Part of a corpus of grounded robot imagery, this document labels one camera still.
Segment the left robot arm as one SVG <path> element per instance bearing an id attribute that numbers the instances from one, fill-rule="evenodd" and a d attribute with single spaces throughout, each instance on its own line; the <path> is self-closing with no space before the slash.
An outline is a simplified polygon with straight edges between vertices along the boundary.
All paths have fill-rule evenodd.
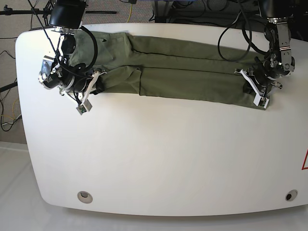
<path id="1" fill-rule="evenodd" d="M 247 71 L 237 70 L 245 79 L 243 91 L 254 92 L 254 104 L 266 107 L 270 95 L 275 89 L 281 89 L 278 79 L 289 75 L 295 69 L 295 59 L 292 56 L 290 40 L 291 32 L 288 27 L 288 18 L 292 15 L 290 0 L 259 0 L 260 16 L 267 19 L 264 36 L 269 42 L 269 50 L 261 51 L 242 26 L 242 34 L 248 45 L 259 54 L 263 60 L 255 57 L 255 64 Z"/>

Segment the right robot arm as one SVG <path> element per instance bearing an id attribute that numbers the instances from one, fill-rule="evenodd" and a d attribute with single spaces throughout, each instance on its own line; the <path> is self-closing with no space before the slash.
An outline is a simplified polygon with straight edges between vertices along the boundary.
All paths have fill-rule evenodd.
<path id="1" fill-rule="evenodd" d="M 52 46 L 54 56 L 45 55 L 42 60 L 39 82 L 46 89 L 58 88 L 62 96 L 76 103 L 77 110 L 83 114 L 92 108 L 88 100 L 90 94 L 101 92 L 102 86 L 98 78 L 105 71 L 94 68 L 98 57 L 98 43 L 94 35 L 82 25 L 86 13 L 86 0 L 50 0 L 43 10 L 44 23 L 42 27 L 53 26 L 60 34 L 57 46 Z M 76 49 L 75 34 L 83 31 L 89 35 L 94 48 L 90 64 L 69 64 L 70 55 Z"/>

